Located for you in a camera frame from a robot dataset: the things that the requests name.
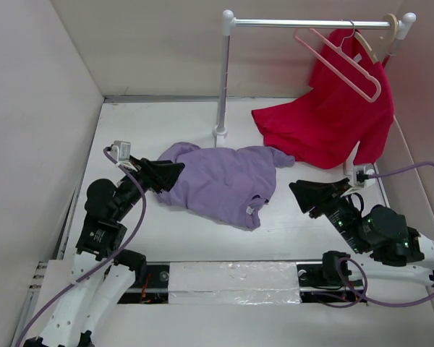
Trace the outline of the purple t shirt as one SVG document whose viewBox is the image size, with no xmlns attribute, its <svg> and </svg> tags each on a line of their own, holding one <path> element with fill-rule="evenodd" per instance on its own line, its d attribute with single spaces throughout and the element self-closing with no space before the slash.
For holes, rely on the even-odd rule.
<svg viewBox="0 0 434 347">
<path fill-rule="evenodd" d="M 159 159 L 184 164 L 173 188 L 157 195 L 160 203 L 250 231 L 260 227 L 258 213 L 276 190 L 276 170 L 295 163 L 273 147 L 201 148 L 189 142 L 173 144 Z"/>
</svg>

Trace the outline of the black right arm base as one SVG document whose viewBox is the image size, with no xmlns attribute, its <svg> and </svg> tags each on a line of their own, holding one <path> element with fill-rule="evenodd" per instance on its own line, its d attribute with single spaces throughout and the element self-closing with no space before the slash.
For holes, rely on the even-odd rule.
<svg viewBox="0 0 434 347">
<path fill-rule="evenodd" d="M 297 263 L 299 295 L 302 304 L 323 304 L 340 307 L 355 304 L 359 297 L 347 287 L 339 276 L 338 261 L 350 258 L 345 252 L 328 251 L 321 260 Z"/>
</svg>

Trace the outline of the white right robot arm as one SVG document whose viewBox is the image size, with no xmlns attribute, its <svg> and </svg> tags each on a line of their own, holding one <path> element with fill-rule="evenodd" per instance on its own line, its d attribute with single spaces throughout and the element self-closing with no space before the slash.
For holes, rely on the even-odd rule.
<svg viewBox="0 0 434 347">
<path fill-rule="evenodd" d="M 356 254 L 387 267 L 428 270 L 434 288 L 434 242 L 407 225 L 406 218 L 383 205 L 363 215 L 362 196 L 351 192 L 348 179 L 334 183 L 298 180 L 289 184 L 303 213 L 326 217 Z"/>
</svg>

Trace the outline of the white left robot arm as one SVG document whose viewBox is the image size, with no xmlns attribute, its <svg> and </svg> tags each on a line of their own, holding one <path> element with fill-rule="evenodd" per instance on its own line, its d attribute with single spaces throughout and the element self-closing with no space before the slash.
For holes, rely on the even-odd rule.
<svg viewBox="0 0 434 347">
<path fill-rule="evenodd" d="M 144 255 L 127 245 L 135 237 L 122 219 L 145 194 L 170 191 L 184 170 L 183 163 L 130 157 L 115 160 L 124 177 L 118 184 L 93 181 L 86 192 L 85 219 L 76 244 L 69 284 L 50 299 L 28 326 L 49 308 L 54 311 L 42 331 L 28 338 L 25 327 L 17 346 L 93 346 L 95 331 L 130 286 L 142 285 L 147 276 Z"/>
</svg>

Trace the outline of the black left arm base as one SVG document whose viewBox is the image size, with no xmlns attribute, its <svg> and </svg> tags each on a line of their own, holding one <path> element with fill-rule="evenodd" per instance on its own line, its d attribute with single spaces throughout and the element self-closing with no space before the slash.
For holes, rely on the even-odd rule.
<svg viewBox="0 0 434 347">
<path fill-rule="evenodd" d="M 170 264 L 149 262 L 147 273 L 118 300 L 119 304 L 168 304 Z"/>
</svg>

